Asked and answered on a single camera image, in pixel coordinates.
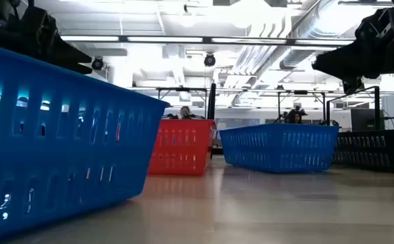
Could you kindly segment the long ceiling light strip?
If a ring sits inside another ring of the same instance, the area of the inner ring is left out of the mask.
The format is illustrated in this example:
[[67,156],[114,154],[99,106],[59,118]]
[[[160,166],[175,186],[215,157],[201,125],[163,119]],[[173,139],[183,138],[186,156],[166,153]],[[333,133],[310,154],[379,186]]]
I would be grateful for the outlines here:
[[353,39],[295,39],[273,37],[210,37],[210,36],[149,36],[149,35],[62,35],[69,42],[99,43],[180,43],[204,45],[286,45],[286,46],[325,46],[348,45]]

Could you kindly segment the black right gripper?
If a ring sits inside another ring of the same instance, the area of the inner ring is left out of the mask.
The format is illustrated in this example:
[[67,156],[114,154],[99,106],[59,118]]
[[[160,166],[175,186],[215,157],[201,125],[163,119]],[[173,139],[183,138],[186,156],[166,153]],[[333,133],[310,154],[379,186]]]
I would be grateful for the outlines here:
[[[382,32],[389,21],[382,15],[386,9],[378,9],[371,16],[365,17],[355,30],[355,37],[361,47],[362,68],[364,77],[376,79],[387,71],[387,46]],[[318,54],[312,63],[314,70],[318,70],[338,79],[356,79],[361,74],[344,66],[331,66],[355,62],[358,58],[359,46],[351,43],[338,49]]]

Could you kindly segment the blue plastic basket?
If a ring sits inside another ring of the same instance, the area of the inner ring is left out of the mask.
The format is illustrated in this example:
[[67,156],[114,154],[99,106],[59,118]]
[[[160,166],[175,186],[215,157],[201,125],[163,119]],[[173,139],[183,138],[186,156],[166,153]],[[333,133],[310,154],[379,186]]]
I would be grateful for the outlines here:
[[0,239],[139,195],[166,107],[0,47]]
[[226,163],[275,174],[326,171],[338,139],[335,126],[271,123],[219,132]]

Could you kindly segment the black plastic basket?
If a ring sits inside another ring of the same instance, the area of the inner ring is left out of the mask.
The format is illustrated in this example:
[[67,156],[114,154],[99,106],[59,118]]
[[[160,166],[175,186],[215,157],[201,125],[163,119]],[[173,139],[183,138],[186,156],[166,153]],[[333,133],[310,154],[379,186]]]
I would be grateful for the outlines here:
[[339,133],[333,163],[394,172],[394,129]]

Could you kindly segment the red plastic basket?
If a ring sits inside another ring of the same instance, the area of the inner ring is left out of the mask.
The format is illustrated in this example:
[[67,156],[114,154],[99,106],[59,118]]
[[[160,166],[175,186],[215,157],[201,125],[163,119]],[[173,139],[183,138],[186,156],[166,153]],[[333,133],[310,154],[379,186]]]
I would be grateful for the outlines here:
[[216,125],[210,119],[163,119],[148,173],[201,176],[211,161]]

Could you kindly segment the silver ventilation duct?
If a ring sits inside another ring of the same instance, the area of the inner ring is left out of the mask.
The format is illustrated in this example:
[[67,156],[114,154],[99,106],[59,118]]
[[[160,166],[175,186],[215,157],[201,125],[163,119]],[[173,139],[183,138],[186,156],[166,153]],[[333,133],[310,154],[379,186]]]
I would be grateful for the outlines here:
[[[341,0],[317,0],[315,5],[305,14],[305,17],[295,24],[290,32],[294,39],[331,39],[337,38],[347,31],[353,24],[335,24],[346,12],[346,7],[339,5]],[[280,68],[291,70],[302,61],[310,57],[311,50],[289,49],[285,50]]]

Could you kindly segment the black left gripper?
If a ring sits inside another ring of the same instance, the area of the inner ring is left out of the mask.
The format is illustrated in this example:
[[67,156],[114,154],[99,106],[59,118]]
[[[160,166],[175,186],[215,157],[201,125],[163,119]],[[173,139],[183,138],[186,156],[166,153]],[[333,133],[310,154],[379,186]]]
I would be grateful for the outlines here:
[[22,34],[29,42],[32,55],[80,74],[91,74],[91,56],[65,42],[58,34],[56,19],[46,10],[29,5],[22,17]]

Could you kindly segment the dark monitor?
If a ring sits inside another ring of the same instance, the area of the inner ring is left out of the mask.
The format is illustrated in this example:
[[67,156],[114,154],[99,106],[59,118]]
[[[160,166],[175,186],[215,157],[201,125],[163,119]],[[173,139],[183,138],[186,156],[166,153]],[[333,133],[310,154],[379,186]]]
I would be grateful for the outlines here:
[[375,110],[373,108],[352,108],[351,128],[352,131],[373,131],[375,128]]

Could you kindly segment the person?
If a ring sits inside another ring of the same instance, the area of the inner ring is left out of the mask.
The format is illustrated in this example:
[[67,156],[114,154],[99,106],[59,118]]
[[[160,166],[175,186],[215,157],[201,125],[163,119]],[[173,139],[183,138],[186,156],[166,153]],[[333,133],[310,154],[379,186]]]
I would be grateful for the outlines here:
[[168,114],[166,116],[168,119],[204,119],[203,116],[195,115],[191,112],[189,106],[182,106],[179,110],[178,115]]
[[302,118],[307,116],[307,113],[300,106],[296,106],[294,109],[291,109],[289,112],[285,112],[284,122],[292,123],[292,124],[301,124]]

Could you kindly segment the black workstation frame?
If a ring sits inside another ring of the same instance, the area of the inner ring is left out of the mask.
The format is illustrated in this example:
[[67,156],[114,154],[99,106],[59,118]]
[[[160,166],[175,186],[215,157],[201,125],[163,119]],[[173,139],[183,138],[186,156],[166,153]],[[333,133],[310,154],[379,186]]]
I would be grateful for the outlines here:
[[325,121],[326,119],[329,118],[329,116],[326,114],[326,109],[328,108],[328,105],[326,104],[326,93],[324,91],[307,91],[307,90],[276,90],[277,94],[277,99],[278,99],[278,118],[275,120],[276,123],[280,123],[282,121],[282,118],[284,118],[284,115],[281,113],[281,94],[294,94],[294,95],[300,95],[300,96],[306,96],[306,95],[312,95],[315,98],[317,95],[321,95],[322,99],[320,102],[322,103],[323,109],[323,120]]
[[178,94],[180,93],[187,93],[187,94],[191,94],[191,93],[195,93],[198,96],[200,96],[200,98],[203,100],[204,102],[204,115],[201,115],[204,117],[204,119],[206,119],[206,113],[207,113],[207,109],[208,109],[208,91],[206,88],[198,88],[198,87],[157,87],[156,88],[158,95],[157,98],[159,100],[164,100],[165,96],[168,96],[171,92],[177,92]]

